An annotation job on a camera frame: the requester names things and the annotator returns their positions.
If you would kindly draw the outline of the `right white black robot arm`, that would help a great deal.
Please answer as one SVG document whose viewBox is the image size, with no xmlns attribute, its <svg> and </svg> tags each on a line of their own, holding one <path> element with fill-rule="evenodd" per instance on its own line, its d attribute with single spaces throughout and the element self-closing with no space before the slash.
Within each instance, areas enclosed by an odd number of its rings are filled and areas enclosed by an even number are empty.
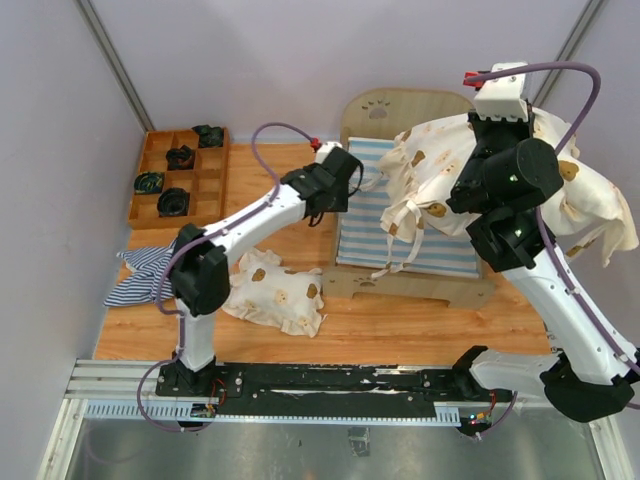
<svg viewBox="0 0 640 480">
<path fill-rule="evenodd" d="M 540 206 L 564 183 L 554 148 L 534 138 L 532 115 L 509 122 L 470 111 L 468 121 L 476 145 L 446 203 L 475 215 L 472 246 L 527 298 L 562 350 L 522 355 L 474 346 L 454 366 L 455 392 L 466 400 L 487 390 L 544 397 L 581 423 L 621 412 L 634 396 L 639 352 L 615 336 L 542 220 Z"/>
</svg>

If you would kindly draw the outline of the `large bear print cushion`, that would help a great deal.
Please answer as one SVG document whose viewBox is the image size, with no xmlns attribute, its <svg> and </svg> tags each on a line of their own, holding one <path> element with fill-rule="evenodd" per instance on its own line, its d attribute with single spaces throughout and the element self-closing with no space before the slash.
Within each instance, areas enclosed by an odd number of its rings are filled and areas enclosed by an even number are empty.
<svg viewBox="0 0 640 480">
<path fill-rule="evenodd" d="M 476 145 L 466 115 L 432 120 L 398 134 L 394 147 L 379 162 L 387 178 L 391 204 L 381 216 L 387 241 L 411 244 L 401 262 L 387 259 L 379 276 L 405 269 L 416 258 L 426 226 L 447 236 L 465 236 L 475 215 L 455 214 L 446 201 Z M 621 191 L 607 178 L 579 160 L 574 138 L 559 155 L 563 187 L 540 208 L 542 218 L 556 236 L 581 233 L 567 251 L 573 257 L 601 240 L 602 263 L 613 253 L 638 247 L 639 239 L 629 205 Z"/>
</svg>

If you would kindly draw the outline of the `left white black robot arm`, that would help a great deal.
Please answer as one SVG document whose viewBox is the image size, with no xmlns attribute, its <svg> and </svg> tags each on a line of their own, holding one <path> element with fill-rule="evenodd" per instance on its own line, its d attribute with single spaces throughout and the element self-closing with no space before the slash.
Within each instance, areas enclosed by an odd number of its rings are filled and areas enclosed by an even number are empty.
<svg viewBox="0 0 640 480">
<path fill-rule="evenodd" d="M 305 218 L 344 213 L 357 190 L 351 178 L 363 174 L 360 160 L 340 145 L 321 147 L 316 160 L 276 177 L 261 199 L 206 227 L 187 224 L 176 238 L 163 279 L 170 282 L 178 318 L 178 345 L 162 363 L 156 394 L 205 396 L 215 381 L 212 347 L 215 313 L 231 293 L 230 267 L 251 248 Z"/>
</svg>

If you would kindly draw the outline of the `wooden pet bed frame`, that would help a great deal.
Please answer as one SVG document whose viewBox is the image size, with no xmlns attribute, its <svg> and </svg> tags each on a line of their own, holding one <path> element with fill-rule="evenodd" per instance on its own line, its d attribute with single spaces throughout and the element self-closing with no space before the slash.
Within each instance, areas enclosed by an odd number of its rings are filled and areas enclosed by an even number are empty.
<svg viewBox="0 0 640 480">
<path fill-rule="evenodd" d="M 470 107 L 469 100 L 450 91 L 405 88 L 370 90 L 351 100 L 345 107 L 340 122 L 340 142 L 347 149 L 351 137 L 393 142 L 398 133 L 409 127 L 461 114 Z M 351 298 L 357 293 L 387 294 L 443 300 L 452 307 L 478 309 L 494 293 L 495 284 L 477 256 L 481 276 L 476 279 L 406 270 L 376 277 L 374 274 L 377 269 L 338 264 L 339 215 L 332 222 L 334 239 L 329 264 L 323 274 L 326 295 Z"/>
</svg>

